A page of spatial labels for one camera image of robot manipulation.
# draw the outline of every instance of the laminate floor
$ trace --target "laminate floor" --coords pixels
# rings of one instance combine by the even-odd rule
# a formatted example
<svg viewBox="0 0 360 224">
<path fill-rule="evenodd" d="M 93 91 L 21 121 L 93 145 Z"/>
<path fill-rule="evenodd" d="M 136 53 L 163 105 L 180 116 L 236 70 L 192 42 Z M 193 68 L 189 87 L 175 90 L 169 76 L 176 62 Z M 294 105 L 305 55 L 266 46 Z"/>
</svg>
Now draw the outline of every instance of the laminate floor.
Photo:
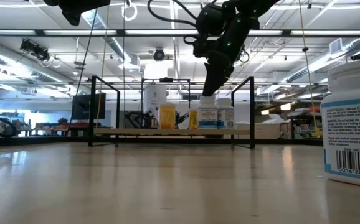
<svg viewBox="0 0 360 224">
<path fill-rule="evenodd" d="M 360 223 L 323 148 L 86 143 L 0 149 L 0 223 Z"/>
</svg>

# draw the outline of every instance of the barcode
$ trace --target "barcode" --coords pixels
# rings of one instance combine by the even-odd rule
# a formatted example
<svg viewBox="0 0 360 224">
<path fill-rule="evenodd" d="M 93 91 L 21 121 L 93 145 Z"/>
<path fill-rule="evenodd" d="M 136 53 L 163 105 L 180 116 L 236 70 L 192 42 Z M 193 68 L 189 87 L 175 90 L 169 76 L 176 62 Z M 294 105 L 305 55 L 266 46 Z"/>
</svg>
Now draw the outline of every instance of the barcode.
<svg viewBox="0 0 360 224">
<path fill-rule="evenodd" d="M 360 152 L 336 151 L 336 165 L 339 169 L 360 170 Z"/>
</svg>

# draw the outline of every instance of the wooden shelf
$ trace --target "wooden shelf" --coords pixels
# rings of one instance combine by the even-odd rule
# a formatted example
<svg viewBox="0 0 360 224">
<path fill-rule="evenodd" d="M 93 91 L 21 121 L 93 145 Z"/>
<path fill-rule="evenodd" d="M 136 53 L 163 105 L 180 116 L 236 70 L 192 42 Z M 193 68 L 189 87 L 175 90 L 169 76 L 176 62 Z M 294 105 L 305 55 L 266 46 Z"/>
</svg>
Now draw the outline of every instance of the wooden shelf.
<svg viewBox="0 0 360 224">
<path fill-rule="evenodd" d="M 94 134 L 138 134 L 138 135 L 177 135 L 177 136 L 205 136 L 205 135 L 249 135 L 249 130 L 240 129 L 198 129 L 198 130 L 169 130 L 169 129 L 94 129 Z"/>
</svg>

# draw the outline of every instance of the bottle label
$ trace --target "bottle label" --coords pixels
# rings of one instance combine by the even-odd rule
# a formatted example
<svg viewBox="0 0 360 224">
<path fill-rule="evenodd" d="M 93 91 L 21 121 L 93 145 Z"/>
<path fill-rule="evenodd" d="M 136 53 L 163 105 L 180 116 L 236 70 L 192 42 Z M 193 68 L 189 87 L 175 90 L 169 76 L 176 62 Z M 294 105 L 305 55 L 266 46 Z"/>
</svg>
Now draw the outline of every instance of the bottle label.
<svg viewBox="0 0 360 224">
<path fill-rule="evenodd" d="M 217 129 L 217 109 L 198 108 L 198 128 Z"/>
<path fill-rule="evenodd" d="M 232 129 L 234 128 L 234 109 L 217 110 L 217 128 Z"/>
<path fill-rule="evenodd" d="M 325 171 L 360 179 L 360 99 L 321 105 Z"/>
</svg>

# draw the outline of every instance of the white plastic bottle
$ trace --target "white plastic bottle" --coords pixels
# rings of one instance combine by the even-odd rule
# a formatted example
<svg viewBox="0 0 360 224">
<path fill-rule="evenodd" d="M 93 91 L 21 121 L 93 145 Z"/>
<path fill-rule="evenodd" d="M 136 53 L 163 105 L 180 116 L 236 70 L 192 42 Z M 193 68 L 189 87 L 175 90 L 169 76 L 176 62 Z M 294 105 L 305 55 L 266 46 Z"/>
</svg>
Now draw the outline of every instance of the white plastic bottle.
<svg viewBox="0 0 360 224">
<path fill-rule="evenodd" d="M 230 98 L 219 98 L 217 106 L 217 129 L 234 129 L 234 108 Z"/>
<path fill-rule="evenodd" d="M 325 172 L 360 185 L 360 62 L 329 71 L 328 89 L 321 104 Z"/>
<path fill-rule="evenodd" d="M 198 129 L 217 129 L 217 107 L 214 96 L 201 96 L 197 110 Z"/>
</svg>

